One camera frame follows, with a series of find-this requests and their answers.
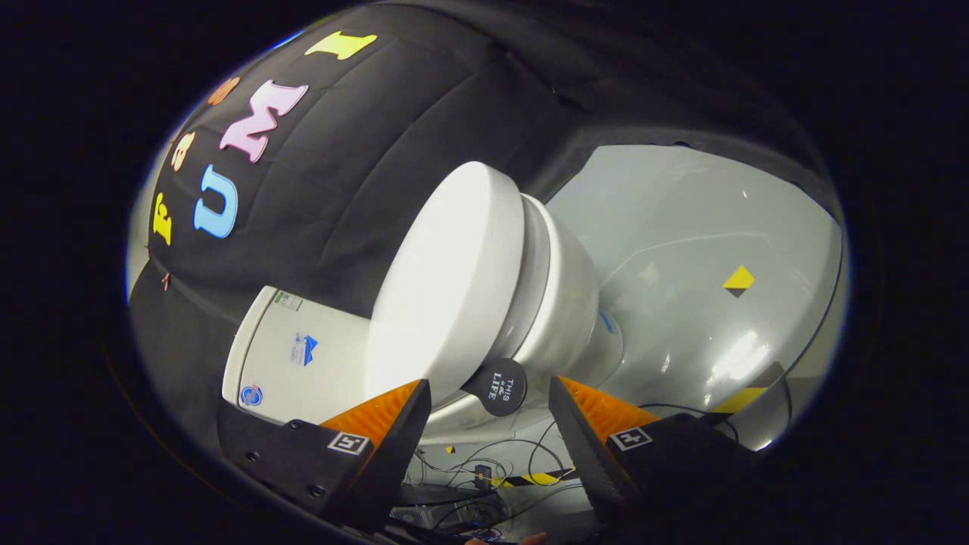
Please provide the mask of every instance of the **blue logo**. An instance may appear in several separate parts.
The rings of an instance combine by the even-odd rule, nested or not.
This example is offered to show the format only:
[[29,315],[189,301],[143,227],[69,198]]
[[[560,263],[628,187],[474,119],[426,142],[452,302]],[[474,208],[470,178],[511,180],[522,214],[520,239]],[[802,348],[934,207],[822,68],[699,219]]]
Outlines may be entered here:
[[306,351],[303,352],[303,366],[306,367],[310,362],[313,361],[313,349],[316,348],[316,339],[307,335],[306,336]]
[[606,322],[606,330],[609,331],[610,333],[613,333],[612,324],[610,323],[609,319],[606,317],[606,314],[600,310],[599,315],[602,316],[603,321]]
[[239,400],[242,404],[246,405],[258,405],[263,402],[263,390],[259,386],[246,386],[242,389],[242,394],[239,396]]

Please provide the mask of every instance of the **toilet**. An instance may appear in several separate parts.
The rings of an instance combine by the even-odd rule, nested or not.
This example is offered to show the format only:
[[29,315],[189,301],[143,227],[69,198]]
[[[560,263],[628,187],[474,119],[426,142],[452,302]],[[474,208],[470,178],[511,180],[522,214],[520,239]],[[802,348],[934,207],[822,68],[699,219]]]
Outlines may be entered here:
[[[547,416],[553,374],[594,387],[618,366],[622,334],[598,289],[587,252],[542,203],[465,163],[414,220],[369,320],[264,288],[236,334],[223,398],[279,424],[323,422],[427,378],[424,437],[487,423],[506,432]],[[527,394],[514,414],[495,417],[461,387],[501,358],[521,365]]]

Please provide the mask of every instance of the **black cable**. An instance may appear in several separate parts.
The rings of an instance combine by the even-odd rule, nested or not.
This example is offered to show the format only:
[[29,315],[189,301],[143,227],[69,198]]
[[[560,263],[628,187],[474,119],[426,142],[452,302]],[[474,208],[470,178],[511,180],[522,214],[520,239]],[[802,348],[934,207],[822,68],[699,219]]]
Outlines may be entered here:
[[[473,453],[473,454],[472,454],[472,455],[471,455],[470,457],[468,457],[468,461],[466,461],[466,462],[464,462],[464,463],[462,463],[462,464],[459,464],[458,466],[460,466],[460,465],[465,465],[465,464],[467,464],[467,463],[468,463],[468,462],[470,462],[470,461],[471,461],[472,459],[474,459],[474,457],[475,457],[475,456],[477,456],[477,455],[478,455],[478,453],[480,453],[481,451],[483,451],[483,450],[484,450],[484,449],[486,449],[486,448],[490,448],[490,447],[493,447],[493,446],[495,446],[495,445],[500,445],[500,444],[502,444],[502,443],[514,443],[514,442],[518,442],[518,443],[528,443],[528,444],[532,444],[532,445],[538,445],[538,447],[539,447],[539,448],[542,448],[542,449],[544,449],[544,450],[545,450],[546,452],[548,452],[548,453],[549,453],[549,454],[550,454],[550,455],[551,455],[551,456],[552,456],[552,457],[553,457],[553,458],[555,459],[555,462],[556,462],[556,463],[558,464],[558,468],[559,468],[559,470],[560,470],[560,471],[561,471],[562,473],[565,473],[565,466],[563,466],[563,465],[562,465],[562,460],[561,460],[561,459],[560,459],[560,458],[559,458],[559,457],[558,457],[558,456],[557,456],[557,455],[556,455],[556,454],[555,454],[554,452],[552,452],[552,451],[551,451],[551,450],[550,450],[550,449],[549,449],[548,447],[546,447],[545,445],[543,445],[543,444],[541,444],[541,443],[538,443],[538,442],[536,442],[536,441],[530,441],[530,440],[528,440],[528,439],[502,439],[502,440],[500,440],[500,441],[495,441],[495,442],[493,442],[493,443],[489,443],[489,444],[487,444],[487,445],[485,445],[485,446],[483,446],[482,448],[480,448],[480,449],[478,449],[478,450],[476,450],[476,451],[475,451],[475,452],[474,452],[474,453]],[[454,476],[454,477],[452,477],[452,478],[451,478],[451,480],[450,480],[450,481],[448,481],[448,484],[447,484],[447,485],[445,485],[445,486],[448,486],[448,485],[450,485],[450,484],[451,484],[451,483],[452,483],[452,482],[454,481],[454,478],[455,478],[456,476],[457,476],[457,475],[455,474],[455,476]],[[501,486],[502,484],[504,484],[504,479],[502,480],[502,482],[501,482],[501,483],[499,483],[499,484],[498,484],[498,486]]]
[[550,497],[555,496],[556,494],[558,494],[560,492],[565,492],[567,490],[572,490],[572,489],[575,489],[575,488],[582,488],[582,485],[581,484],[569,485],[569,486],[566,486],[566,487],[562,487],[560,489],[556,489],[556,490],[554,490],[552,492],[549,492],[547,495],[545,495],[541,499],[535,501],[534,503],[532,503],[528,507],[525,507],[524,509],[518,511],[517,513],[514,513],[512,515],[509,515],[509,516],[505,517],[504,519],[501,519],[500,521],[498,521],[496,523],[492,523],[491,526],[489,526],[488,528],[489,529],[492,529],[492,528],[494,528],[494,527],[496,527],[496,526],[498,526],[500,524],[507,523],[508,521],[510,521],[511,519],[513,519],[515,517],[520,517],[521,515],[523,515],[524,513],[526,513],[528,510],[534,508],[539,503],[542,503],[543,501],[549,499]]
[[441,523],[443,523],[445,520],[447,520],[448,517],[452,516],[454,513],[460,511],[461,509],[467,507],[468,505],[486,505],[488,507],[495,507],[495,505],[493,503],[488,503],[486,501],[468,501],[467,503],[461,503],[460,505],[458,505],[458,507],[455,507],[451,511],[448,511],[447,513],[444,514],[443,517],[441,517],[440,519],[438,519],[438,521],[436,523],[434,523],[434,526],[430,527],[430,530],[431,531],[437,530],[441,526]]
[[421,460],[421,482],[418,483],[418,486],[422,485],[423,482],[424,482],[424,479],[427,478],[427,467],[426,466],[427,466],[427,464],[424,462],[424,460]]
[[782,378],[784,381],[784,397],[787,398],[788,403],[788,425],[791,426],[791,421],[794,420],[794,403],[791,401],[791,385],[788,384],[787,377]]
[[[532,455],[528,457],[528,469],[527,470],[528,470],[528,475],[529,476],[535,474],[535,473],[532,473],[532,461],[535,460],[535,453],[539,451],[539,445],[542,444],[542,441],[545,440],[545,436],[548,434],[548,431],[551,430],[551,427],[554,426],[554,425],[555,425],[555,421],[552,420],[551,421],[551,424],[549,424],[548,427],[546,428],[546,430],[542,433],[542,436],[539,437],[539,443],[537,445],[535,445],[535,448],[532,449]],[[561,482],[563,476],[565,476],[565,471],[563,471],[558,476],[559,482]],[[541,485],[541,486],[552,486],[554,484],[558,484],[558,483],[552,483],[552,484]]]
[[452,477],[451,477],[451,480],[449,480],[444,486],[450,486],[451,483],[454,481],[454,479],[457,477],[457,475],[460,474],[460,473],[462,473],[462,472],[463,473],[471,473],[473,475],[477,475],[477,473],[475,473],[471,469],[465,469],[465,468],[461,467],[462,465],[469,464],[471,462],[487,462],[489,464],[495,465],[496,468],[501,468],[501,471],[502,471],[503,474],[502,474],[502,477],[501,477],[501,482],[498,483],[498,485],[497,485],[498,487],[500,487],[501,485],[503,485],[505,483],[505,481],[508,480],[508,477],[511,476],[512,471],[515,471],[515,464],[509,462],[509,464],[512,465],[512,470],[511,471],[508,471],[505,468],[505,465],[504,464],[502,464],[501,462],[498,462],[496,460],[492,460],[491,458],[469,458],[468,460],[465,460],[464,462],[462,462],[462,463],[460,463],[458,465],[453,465],[452,467],[449,467],[448,469],[443,469],[441,467],[435,467],[434,465],[431,465],[424,458],[424,456],[420,452],[415,452],[414,455],[418,458],[418,460],[421,461],[421,463],[422,463],[422,469],[424,469],[424,467],[426,466],[426,467],[429,467],[430,469],[432,469],[434,471],[439,471],[441,473],[452,473],[453,474]]
[[[647,408],[647,407],[671,407],[671,408],[678,408],[678,409],[683,409],[683,410],[692,410],[694,412],[699,412],[699,413],[704,414],[704,415],[706,415],[706,414],[714,414],[714,413],[709,412],[709,411],[699,410],[697,408],[687,407],[687,406],[683,406],[683,405],[674,405],[672,403],[644,403],[642,405],[637,405],[637,407],[639,407],[639,408]],[[734,442],[735,443],[739,443],[740,442],[740,433],[738,433],[736,431],[736,426],[734,426],[734,424],[731,421],[729,421],[729,420],[724,420],[724,424],[726,424],[727,427],[731,429],[731,432],[734,432]]]

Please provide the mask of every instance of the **yellow letter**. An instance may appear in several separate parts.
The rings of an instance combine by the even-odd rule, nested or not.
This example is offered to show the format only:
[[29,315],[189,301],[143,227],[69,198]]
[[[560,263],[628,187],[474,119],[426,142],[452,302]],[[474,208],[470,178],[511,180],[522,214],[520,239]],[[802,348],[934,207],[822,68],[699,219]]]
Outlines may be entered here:
[[346,60],[377,39],[376,34],[357,38],[355,36],[344,36],[340,32],[337,30],[329,36],[326,36],[323,40],[317,42],[315,46],[307,49],[304,55],[322,51],[324,53],[336,54],[336,60]]
[[164,194],[159,193],[155,199],[155,214],[151,218],[151,230],[165,239],[165,246],[172,245],[172,219],[168,217],[169,209],[162,204]]
[[227,96],[229,96],[229,93],[232,92],[233,89],[235,89],[235,86],[238,83],[239,83],[239,78],[232,78],[231,80],[226,81],[218,89],[215,89],[215,92],[212,93],[212,96],[208,97],[208,100],[206,102],[211,106],[215,106],[219,104],[220,102],[225,100]]

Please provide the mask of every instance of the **letter m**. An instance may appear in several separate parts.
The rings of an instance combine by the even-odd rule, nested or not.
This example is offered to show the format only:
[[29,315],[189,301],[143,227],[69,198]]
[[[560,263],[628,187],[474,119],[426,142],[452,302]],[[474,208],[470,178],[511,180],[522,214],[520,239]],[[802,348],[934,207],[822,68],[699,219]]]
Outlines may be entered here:
[[269,137],[262,135],[256,138],[252,135],[276,128],[276,119],[269,113],[269,109],[276,110],[277,115],[286,115],[306,94],[307,89],[309,85],[285,87],[276,85],[272,80],[263,83],[249,99],[252,115],[229,125],[226,133],[222,135],[219,149],[231,145],[248,153],[250,163],[259,161],[263,151],[266,151]]

